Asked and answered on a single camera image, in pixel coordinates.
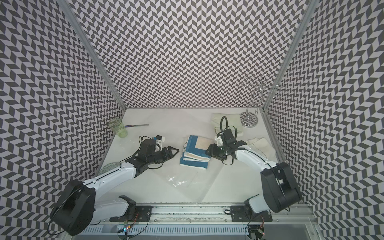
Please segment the blue and beige towel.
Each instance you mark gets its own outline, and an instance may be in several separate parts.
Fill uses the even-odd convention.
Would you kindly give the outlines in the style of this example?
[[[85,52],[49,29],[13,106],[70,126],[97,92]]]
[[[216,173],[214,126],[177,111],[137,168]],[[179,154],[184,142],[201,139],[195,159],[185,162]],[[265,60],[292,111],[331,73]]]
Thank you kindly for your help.
[[[206,154],[209,146],[213,144],[212,139],[190,135],[184,143],[180,158],[180,165],[206,170],[211,157]]]

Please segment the white towel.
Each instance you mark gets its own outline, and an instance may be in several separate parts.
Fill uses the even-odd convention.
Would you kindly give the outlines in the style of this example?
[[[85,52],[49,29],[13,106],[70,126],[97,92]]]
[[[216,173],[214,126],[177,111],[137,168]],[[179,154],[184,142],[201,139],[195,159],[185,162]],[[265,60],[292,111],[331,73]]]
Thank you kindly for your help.
[[[276,150],[265,138],[255,138],[247,141],[252,150],[262,155],[264,158],[277,162]]]

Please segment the clear plastic vacuum bag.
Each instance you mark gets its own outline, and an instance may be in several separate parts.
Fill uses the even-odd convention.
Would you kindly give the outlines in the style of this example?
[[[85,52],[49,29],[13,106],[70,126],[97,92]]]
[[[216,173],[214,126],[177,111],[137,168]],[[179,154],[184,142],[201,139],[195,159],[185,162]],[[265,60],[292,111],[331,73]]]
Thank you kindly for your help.
[[[162,135],[167,146],[183,149],[187,138],[196,135],[213,139],[212,114],[235,114],[237,109],[144,110],[141,122],[149,124],[144,135]],[[180,165],[180,155],[158,170],[140,176],[141,203],[230,203],[237,202],[236,166],[211,159],[206,169]]]

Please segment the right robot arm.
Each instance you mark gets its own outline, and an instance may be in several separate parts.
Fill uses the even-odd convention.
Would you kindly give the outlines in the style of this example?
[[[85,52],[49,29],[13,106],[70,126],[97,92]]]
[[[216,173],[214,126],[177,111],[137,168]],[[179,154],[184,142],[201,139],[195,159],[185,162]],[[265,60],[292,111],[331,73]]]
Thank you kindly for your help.
[[[245,206],[252,213],[258,214],[264,211],[278,213],[302,200],[296,178],[287,163],[269,161],[252,150],[246,142],[237,141],[229,129],[218,133],[215,141],[206,150],[208,156],[220,161],[232,156],[233,160],[238,160],[260,173],[262,193],[245,201]]]

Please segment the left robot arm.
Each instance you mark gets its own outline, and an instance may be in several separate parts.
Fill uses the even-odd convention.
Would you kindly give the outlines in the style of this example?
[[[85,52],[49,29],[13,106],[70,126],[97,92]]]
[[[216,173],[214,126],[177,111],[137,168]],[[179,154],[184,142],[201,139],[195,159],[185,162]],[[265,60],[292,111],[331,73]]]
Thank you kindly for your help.
[[[50,223],[59,225],[71,236],[106,219],[111,222],[135,223],[143,211],[136,208],[137,203],[133,199],[125,195],[110,201],[100,199],[115,187],[137,178],[150,165],[161,166],[180,152],[171,146],[163,147],[163,143],[161,136],[146,139],[131,156],[121,160],[116,168],[84,182],[70,181],[54,204]]]

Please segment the pale green folded towel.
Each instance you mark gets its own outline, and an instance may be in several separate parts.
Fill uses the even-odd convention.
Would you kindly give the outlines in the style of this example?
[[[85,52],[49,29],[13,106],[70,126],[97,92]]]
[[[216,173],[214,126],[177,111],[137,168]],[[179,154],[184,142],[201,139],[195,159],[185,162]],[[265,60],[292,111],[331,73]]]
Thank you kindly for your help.
[[[211,124],[214,127],[216,135],[221,131],[221,129],[225,130],[226,127],[232,131],[233,135],[235,135],[235,130],[237,130],[238,137],[242,137],[244,135],[240,114],[212,113]]]

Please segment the green glass cup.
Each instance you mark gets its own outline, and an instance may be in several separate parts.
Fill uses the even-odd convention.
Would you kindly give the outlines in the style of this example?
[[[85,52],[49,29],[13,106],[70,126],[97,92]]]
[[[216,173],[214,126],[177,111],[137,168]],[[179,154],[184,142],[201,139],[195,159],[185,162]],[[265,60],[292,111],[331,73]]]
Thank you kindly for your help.
[[[128,135],[126,127],[120,118],[111,119],[108,122],[108,127],[120,138],[125,138]]]

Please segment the patterned plate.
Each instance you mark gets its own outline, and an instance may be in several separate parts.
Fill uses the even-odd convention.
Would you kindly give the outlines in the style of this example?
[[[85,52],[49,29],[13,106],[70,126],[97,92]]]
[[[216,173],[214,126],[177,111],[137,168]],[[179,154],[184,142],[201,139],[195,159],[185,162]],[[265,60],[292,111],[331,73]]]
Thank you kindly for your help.
[[[98,176],[103,175],[103,174],[105,174],[105,173],[107,173],[107,172],[109,172],[111,170],[114,170],[115,168],[119,168],[119,167],[120,167],[120,163],[119,162],[108,163],[108,164],[104,165],[100,169],[100,171],[98,173]]]

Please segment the purple handled utensil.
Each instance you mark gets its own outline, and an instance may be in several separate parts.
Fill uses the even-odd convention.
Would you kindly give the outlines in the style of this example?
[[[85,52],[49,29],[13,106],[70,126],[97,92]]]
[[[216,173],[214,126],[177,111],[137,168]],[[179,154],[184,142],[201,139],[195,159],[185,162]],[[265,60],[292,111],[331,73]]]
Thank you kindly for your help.
[[[149,124],[140,124],[140,125],[125,125],[125,128],[133,128],[133,127],[146,127]]]

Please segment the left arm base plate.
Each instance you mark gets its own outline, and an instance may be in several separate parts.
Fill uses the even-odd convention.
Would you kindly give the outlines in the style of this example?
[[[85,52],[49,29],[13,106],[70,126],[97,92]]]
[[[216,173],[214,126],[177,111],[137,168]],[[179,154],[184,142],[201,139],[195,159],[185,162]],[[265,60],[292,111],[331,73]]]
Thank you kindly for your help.
[[[148,222],[152,215],[153,206],[128,207],[127,211],[120,217],[112,217],[110,222]]]

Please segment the aluminium front rail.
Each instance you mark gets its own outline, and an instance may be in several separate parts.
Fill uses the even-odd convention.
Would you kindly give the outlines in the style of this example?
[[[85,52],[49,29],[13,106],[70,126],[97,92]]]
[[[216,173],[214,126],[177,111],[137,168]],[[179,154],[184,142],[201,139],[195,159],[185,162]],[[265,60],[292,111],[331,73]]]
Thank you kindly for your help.
[[[152,224],[235,224],[230,215],[230,206],[236,204],[139,204],[153,206],[149,220]],[[266,224],[317,224],[314,213],[306,204],[294,204],[288,211],[269,211],[273,221]]]

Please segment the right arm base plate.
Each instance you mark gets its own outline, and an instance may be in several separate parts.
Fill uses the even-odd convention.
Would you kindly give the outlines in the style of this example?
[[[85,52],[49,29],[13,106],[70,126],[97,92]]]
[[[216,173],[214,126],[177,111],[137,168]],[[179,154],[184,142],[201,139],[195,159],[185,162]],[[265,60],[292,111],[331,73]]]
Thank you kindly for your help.
[[[245,223],[245,222],[258,222],[269,223],[273,221],[272,215],[269,211],[254,213],[251,208],[244,205],[230,206],[230,215],[232,222]]]

